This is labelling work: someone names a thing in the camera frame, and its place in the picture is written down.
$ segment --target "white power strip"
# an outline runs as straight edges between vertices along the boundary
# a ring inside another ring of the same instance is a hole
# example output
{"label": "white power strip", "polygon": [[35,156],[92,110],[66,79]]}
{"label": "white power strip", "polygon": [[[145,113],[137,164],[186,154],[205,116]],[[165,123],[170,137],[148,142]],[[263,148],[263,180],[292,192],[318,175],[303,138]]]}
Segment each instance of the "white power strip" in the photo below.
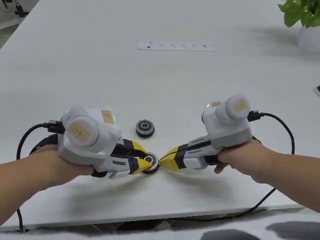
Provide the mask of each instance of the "white power strip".
{"label": "white power strip", "polygon": [[138,41],[139,50],[156,51],[189,51],[189,52],[216,52],[216,49],[207,43],[196,42],[167,42],[167,41]]}

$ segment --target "black bearing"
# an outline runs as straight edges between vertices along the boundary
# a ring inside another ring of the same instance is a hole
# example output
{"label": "black bearing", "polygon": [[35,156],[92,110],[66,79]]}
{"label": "black bearing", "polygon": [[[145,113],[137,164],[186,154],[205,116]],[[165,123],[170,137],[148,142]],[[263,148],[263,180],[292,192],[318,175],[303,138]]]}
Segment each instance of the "black bearing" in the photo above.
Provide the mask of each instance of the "black bearing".
{"label": "black bearing", "polygon": [[143,171],[145,174],[154,174],[156,171],[158,171],[160,164],[157,155],[152,152],[147,152],[147,156],[144,158],[144,160],[152,164],[151,167]]}
{"label": "black bearing", "polygon": [[155,126],[152,121],[143,119],[137,122],[135,125],[136,133],[142,138],[149,138],[155,132]]}

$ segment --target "wrist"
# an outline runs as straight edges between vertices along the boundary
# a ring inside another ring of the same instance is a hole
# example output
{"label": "wrist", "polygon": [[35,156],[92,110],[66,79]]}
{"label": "wrist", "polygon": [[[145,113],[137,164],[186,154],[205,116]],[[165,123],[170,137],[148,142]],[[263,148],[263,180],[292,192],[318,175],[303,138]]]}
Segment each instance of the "wrist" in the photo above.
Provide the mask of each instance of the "wrist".
{"label": "wrist", "polygon": [[257,182],[261,184],[272,184],[273,173],[277,167],[277,159],[281,153],[269,150],[267,154],[263,155],[263,161],[260,172],[258,173]]}
{"label": "wrist", "polygon": [[48,168],[41,163],[39,156],[32,154],[18,161],[22,163],[27,178],[32,180],[30,182],[35,192],[46,190],[49,187],[51,175]]}

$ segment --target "hand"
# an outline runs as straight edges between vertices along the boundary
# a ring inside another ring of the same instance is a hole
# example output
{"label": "hand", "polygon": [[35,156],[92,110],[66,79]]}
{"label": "hand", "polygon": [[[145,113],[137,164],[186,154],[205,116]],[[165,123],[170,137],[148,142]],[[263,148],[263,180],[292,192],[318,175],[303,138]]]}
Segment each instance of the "hand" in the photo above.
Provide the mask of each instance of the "hand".
{"label": "hand", "polygon": [[270,171],[276,152],[266,148],[256,140],[239,146],[228,147],[218,154],[218,163],[214,172],[219,174],[230,165],[233,169],[249,175],[258,183],[263,183]]}
{"label": "hand", "polygon": [[78,176],[91,175],[94,171],[92,166],[72,164],[60,158],[56,145],[41,147],[32,153],[27,160],[37,173],[42,175],[43,189],[68,183]]}

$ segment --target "cable connector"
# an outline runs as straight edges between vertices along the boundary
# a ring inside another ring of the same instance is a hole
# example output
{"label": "cable connector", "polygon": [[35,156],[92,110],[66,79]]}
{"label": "cable connector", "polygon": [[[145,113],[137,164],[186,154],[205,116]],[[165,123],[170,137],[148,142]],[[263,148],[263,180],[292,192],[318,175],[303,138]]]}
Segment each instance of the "cable connector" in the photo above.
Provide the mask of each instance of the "cable connector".
{"label": "cable connector", "polygon": [[261,113],[259,113],[258,110],[251,110],[249,112],[247,119],[249,122],[253,122],[253,121],[261,119],[261,117],[262,117],[262,115],[261,115]]}
{"label": "cable connector", "polygon": [[47,123],[47,127],[49,133],[54,133],[54,134],[64,134],[65,133],[65,127],[62,123],[62,121],[55,121],[55,120],[50,120]]}

